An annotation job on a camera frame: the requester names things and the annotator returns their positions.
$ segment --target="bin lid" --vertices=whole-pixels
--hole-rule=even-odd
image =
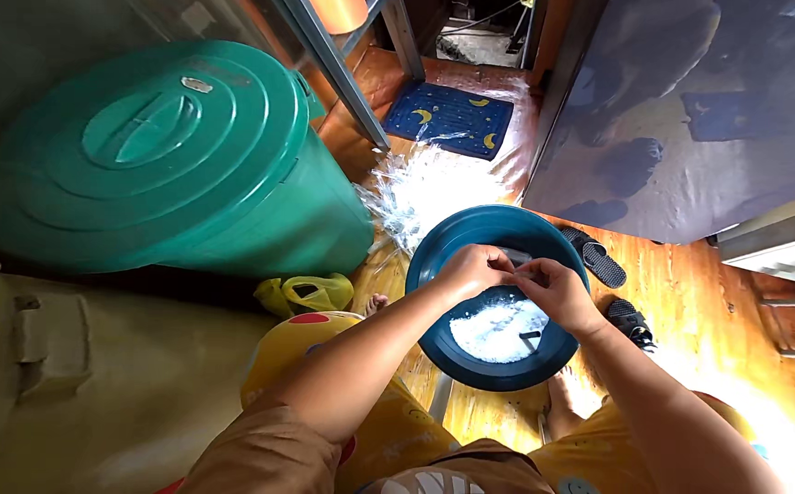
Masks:
[[[0,136],[0,249],[72,273],[177,257],[291,172],[308,130],[304,88],[230,41],[97,64]]]

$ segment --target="white powder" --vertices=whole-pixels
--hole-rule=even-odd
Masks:
[[[522,360],[537,349],[540,337],[522,339],[519,335],[531,331],[543,333],[549,320],[533,301],[501,300],[471,317],[453,319],[449,322],[449,330],[459,348],[471,356],[507,364]]]

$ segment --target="orange object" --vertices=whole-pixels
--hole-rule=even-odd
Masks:
[[[364,0],[311,0],[315,13],[321,17],[330,34],[343,34],[358,29],[367,20]]]

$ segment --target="yellow plastic bag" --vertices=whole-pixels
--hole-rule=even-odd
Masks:
[[[311,294],[300,297],[295,288],[314,286]],[[348,278],[339,273],[327,278],[316,276],[294,276],[281,285],[281,278],[267,279],[257,286],[254,297],[272,314],[289,319],[299,310],[296,306],[307,307],[313,311],[342,310],[354,297],[354,287]]]

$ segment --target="bare foot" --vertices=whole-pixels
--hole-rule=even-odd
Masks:
[[[550,430],[550,439],[559,440],[578,428],[584,421],[571,403],[567,380],[577,379],[571,367],[565,366],[555,376],[546,380],[546,388],[550,393],[550,408],[546,410],[546,424]]]
[[[384,295],[373,294],[367,302],[367,313],[364,316],[370,317],[381,309],[389,305],[389,298]]]

